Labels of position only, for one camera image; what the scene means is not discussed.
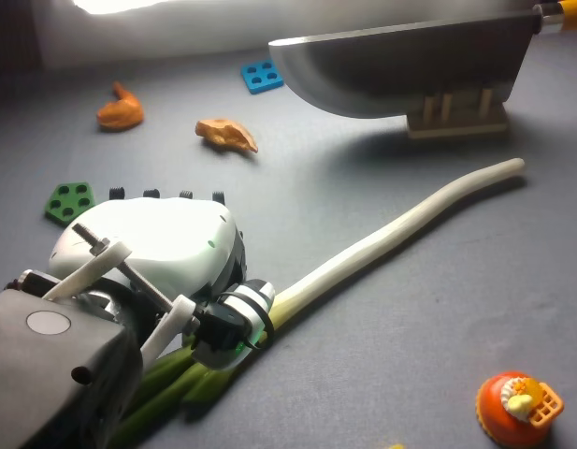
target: knife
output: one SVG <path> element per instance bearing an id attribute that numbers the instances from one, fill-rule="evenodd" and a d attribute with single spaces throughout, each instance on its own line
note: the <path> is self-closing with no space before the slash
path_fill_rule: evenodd
<path id="1" fill-rule="evenodd" d="M 577 30 L 577 0 L 536 5 L 474 20 L 420 22 L 269 43 L 272 59 L 297 95 L 355 118 L 421 113 L 429 95 L 450 108 L 505 102 L 531 38 Z"/>

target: yellow handle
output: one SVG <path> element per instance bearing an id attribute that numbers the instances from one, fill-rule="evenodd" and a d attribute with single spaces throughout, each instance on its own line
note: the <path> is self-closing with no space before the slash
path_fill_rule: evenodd
<path id="1" fill-rule="evenodd" d="M 562 25 L 562 30 L 577 30 L 577 0 L 564 0 L 560 2 L 560 5 L 565 11 L 565 21 Z"/>

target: toy cupcake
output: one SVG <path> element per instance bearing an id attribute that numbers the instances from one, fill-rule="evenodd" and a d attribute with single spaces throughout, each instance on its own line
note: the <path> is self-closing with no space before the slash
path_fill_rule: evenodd
<path id="1" fill-rule="evenodd" d="M 509 371 L 485 381 L 476 400 L 477 419 L 498 444 L 524 449 L 542 442 L 564 402 L 543 382 Z"/>

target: green pentagon block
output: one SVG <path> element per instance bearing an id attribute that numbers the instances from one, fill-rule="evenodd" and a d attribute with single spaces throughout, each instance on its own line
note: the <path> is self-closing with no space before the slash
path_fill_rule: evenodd
<path id="1" fill-rule="evenodd" d="M 93 189 L 88 182 L 60 184 L 45 205 L 45 216 L 58 225 L 68 226 L 92 206 Z"/>

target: bright light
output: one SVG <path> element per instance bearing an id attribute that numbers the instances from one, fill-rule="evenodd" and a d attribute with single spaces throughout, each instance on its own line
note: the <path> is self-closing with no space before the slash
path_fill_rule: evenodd
<path id="1" fill-rule="evenodd" d="M 90 14 L 111 14 L 127 11 L 139 7 L 150 7 L 169 0 L 74 0 L 77 7 L 81 7 Z"/>

